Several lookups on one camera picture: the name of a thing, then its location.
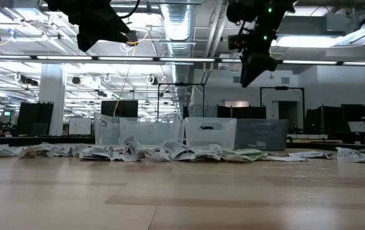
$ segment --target clear plastic bin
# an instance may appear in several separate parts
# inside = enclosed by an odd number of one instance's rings
[[[95,144],[120,145],[120,119],[94,113]]]
[[[287,133],[286,119],[238,119],[235,148],[285,150]]]
[[[134,137],[143,146],[161,146],[166,141],[181,141],[180,127],[180,119],[161,123],[141,118],[120,118],[121,142],[128,137]]]
[[[236,118],[185,118],[187,146],[204,149],[217,144],[224,150],[232,150],[236,121]]]

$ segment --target silver ductwork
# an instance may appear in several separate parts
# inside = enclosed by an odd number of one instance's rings
[[[192,38],[193,5],[186,4],[163,4],[160,6],[164,17],[164,30],[167,40],[190,41]],[[192,44],[168,43],[168,52],[171,57],[191,57]],[[173,82],[190,82],[192,80],[193,66],[172,65]],[[191,88],[175,87],[175,97],[178,100],[180,113],[183,106],[189,103]]]

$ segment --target gray plastic bin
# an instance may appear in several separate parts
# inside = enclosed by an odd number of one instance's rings
[[[285,150],[287,133],[286,119],[238,119],[235,148]]]

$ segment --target black cable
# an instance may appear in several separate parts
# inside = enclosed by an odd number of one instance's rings
[[[330,13],[330,10],[326,7],[326,6],[319,6],[317,7],[315,10],[313,10],[313,12],[310,13],[309,16],[312,16],[318,9],[320,9],[321,7],[325,8],[327,10],[328,13]]]
[[[121,19],[126,19],[127,17],[130,17],[133,13],[135,13],[138,9],[139,2],[140,2],[140,0],[137,0],[136,6],[134,7],[134,9],[132,9],[131,12],[128,13],[127,15],[121,16],[120,18]]]

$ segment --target white box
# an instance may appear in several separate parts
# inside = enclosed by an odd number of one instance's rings
[[[232,150],[236,122],[236,118],[185,118],[187,146],[203,149],[217,144],[224,150]]]

